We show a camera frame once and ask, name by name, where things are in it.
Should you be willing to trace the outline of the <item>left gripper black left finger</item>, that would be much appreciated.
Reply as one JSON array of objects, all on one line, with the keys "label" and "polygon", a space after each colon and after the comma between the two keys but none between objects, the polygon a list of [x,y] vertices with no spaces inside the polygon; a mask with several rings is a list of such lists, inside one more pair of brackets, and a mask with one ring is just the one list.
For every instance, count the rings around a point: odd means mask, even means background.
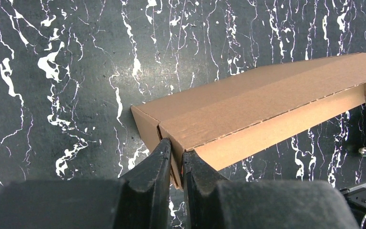
[{"label": "left gripper black left finger", "polygon": [[29,180],[0,191],[0,229],[164,229],[171,141],[118,179]]}]

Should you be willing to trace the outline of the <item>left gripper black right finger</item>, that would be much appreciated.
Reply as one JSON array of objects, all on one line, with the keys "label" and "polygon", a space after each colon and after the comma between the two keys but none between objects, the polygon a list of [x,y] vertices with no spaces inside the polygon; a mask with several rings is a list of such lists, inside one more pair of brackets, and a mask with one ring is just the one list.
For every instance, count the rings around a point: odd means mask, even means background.
[{"label": "left gripper black right finger", "polygon": [[195,151],[182,160],[190,229],[356,229],[341,193],[324,181],[230,181]]}]

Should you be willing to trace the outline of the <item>brown cardboard box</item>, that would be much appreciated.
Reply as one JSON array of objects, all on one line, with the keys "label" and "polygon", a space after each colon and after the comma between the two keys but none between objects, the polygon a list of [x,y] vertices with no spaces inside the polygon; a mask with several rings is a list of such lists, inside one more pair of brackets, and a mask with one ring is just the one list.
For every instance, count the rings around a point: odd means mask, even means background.
[{"label": "brown cardboard box", "polygon": [[184,152],[221,170],[365,100],[362,52],[257,67],[131,111],[150,151],[171,140],[171,181],[182,189]]}]

